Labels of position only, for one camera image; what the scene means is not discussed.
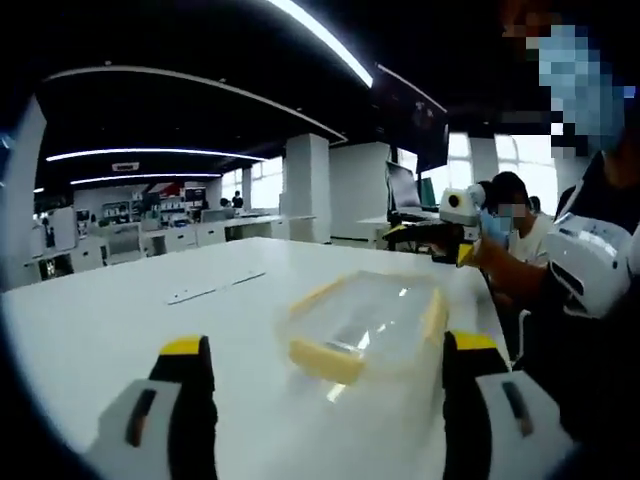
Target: window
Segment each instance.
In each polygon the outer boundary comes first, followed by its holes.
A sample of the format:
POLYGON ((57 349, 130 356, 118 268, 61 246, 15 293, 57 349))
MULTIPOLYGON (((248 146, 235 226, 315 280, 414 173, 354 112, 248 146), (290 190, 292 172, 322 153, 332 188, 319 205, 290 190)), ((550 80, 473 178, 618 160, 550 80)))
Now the window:
POLYGON ((558 205, 555 160, 550 135, 496 135, 498 171, 517 174, 529 196, 540 198, 540 208, 553 215, 558 205))
POLYGON ((236 190, 242 195, 242 170, 233 170, 222 176, 222 198, 231 200, 236 190))
MULTIPOLYGON (((415 172, 418 158, 406 150, 399 150, 398 163, 415 172)), ((471 169, 471 147, 466 133, 452 133, 449 135, 449 159, 447 165, 434 168, 422 174, 423 178, 430 178, 433 186, 433 196, 436 203, 440 203, 446 188, 467 188, 473 182, 471 169)))
POLYGON ((283 183, 282 157, 254 163, 251 178, 251 207, 278 208, 283 183))

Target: monitor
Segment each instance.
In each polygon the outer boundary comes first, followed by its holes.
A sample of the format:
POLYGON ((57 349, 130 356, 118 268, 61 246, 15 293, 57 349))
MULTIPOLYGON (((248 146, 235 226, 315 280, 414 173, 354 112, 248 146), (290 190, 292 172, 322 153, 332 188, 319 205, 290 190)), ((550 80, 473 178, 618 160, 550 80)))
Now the monitor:
POLYGON ((417 173, 446 165, 446 109, 400 75, 380 64, 376 67, 371 95, 381 140, 416 154, 417 173))
POLYGON ((387 178, 391 210, 422 207, 413 172, 397 163, 387 162, 387 178))

